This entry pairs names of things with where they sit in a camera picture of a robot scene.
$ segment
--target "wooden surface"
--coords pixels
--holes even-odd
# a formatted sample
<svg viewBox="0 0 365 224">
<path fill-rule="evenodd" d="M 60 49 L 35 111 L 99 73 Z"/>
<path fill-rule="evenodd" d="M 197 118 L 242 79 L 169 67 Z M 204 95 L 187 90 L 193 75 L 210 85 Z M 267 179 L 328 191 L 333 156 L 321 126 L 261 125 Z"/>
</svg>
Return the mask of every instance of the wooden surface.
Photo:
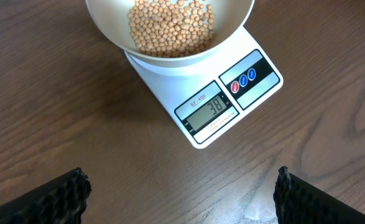
<svg viewBox="0 0 365 224">
<path fill-rule="evenodd" d="M 191 147 L 83 0 L 0 0 L 0 205 L 76 167 L 84 223 L 275 223 L 277 169 L 365 213 L 365 0 L 258 0 L 282 89 Z"/>
</svg>

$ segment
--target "digit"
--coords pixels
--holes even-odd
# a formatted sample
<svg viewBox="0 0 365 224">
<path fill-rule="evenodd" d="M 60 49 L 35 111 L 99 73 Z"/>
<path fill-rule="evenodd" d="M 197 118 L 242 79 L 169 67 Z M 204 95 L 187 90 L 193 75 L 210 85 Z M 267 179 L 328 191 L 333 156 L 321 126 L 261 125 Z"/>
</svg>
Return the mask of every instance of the digit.
<svg viewBox="0 0 365 224">
<path fill-rule="evenodd" d="M 212 103 L 208 103 L 207 106 L 210 106 L 211 107 L 210 110 L 213 110 L 214 111 L 213 116 L 217 114 L 217 111 L 214 109 L 214 106 L 213 106 Z"/>
<path fill-rule="evenodd" d="M 219 103 L 219 101 L 218 101 L 218 99 L 217 99 L 217 98 L 215 98 L 215 99 L 213 100 L 213 103 L 214 103 L 214 104 L 215 104 L 215 106 L 217 107 L 217 110 L 218 110 L 218 111 L 221 111 L 221 110 L 223 109 L 222 105 Z"/>
</svg>

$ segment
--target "white scale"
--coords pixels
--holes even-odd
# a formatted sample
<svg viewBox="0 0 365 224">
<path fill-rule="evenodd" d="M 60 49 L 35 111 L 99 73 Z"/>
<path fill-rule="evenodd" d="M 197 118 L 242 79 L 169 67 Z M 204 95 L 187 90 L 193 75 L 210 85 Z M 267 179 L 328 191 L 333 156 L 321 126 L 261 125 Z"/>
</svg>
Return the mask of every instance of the white scale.
<svg viewBox="0 0 365 224">
<path fill-rule="evenodd" d="M 283 85 L 283 77 L 240 27 L 222 48 L 193 65 L 164 68 L 126 53 L 146 85 L 197 149 L 203 149 Z"/>
</svg>

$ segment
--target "red button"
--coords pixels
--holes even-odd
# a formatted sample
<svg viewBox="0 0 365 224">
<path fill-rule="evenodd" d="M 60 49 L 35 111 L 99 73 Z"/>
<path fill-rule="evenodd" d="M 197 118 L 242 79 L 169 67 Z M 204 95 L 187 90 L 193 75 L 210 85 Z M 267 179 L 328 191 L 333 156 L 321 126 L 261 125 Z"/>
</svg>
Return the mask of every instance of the red button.
<svg viewBox="0 0 365 224">
<path fill-rule="evenodd" d="M 238 81 L 234 81 L 231 84 L 231 91 L 232 93 L 237 93 L 239 91 L 239 83 Z"/>
</svg>

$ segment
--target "display screen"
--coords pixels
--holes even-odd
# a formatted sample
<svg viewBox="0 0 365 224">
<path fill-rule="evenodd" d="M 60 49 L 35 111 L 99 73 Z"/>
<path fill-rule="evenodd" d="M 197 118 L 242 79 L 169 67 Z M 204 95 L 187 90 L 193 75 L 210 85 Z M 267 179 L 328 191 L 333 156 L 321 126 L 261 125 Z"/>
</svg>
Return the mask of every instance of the display screen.
<svg viewBox="0 0 365 224">
<path fill-rule="evenodd" d="M 187 121 L 192 128 L 197 131 L 208 121 L 220 114 L 226 109 L 226 105 L 219 96 L 214 97 L 212 100 L 206 103 L 198 111 L 194 112 Z"/>
</svg>

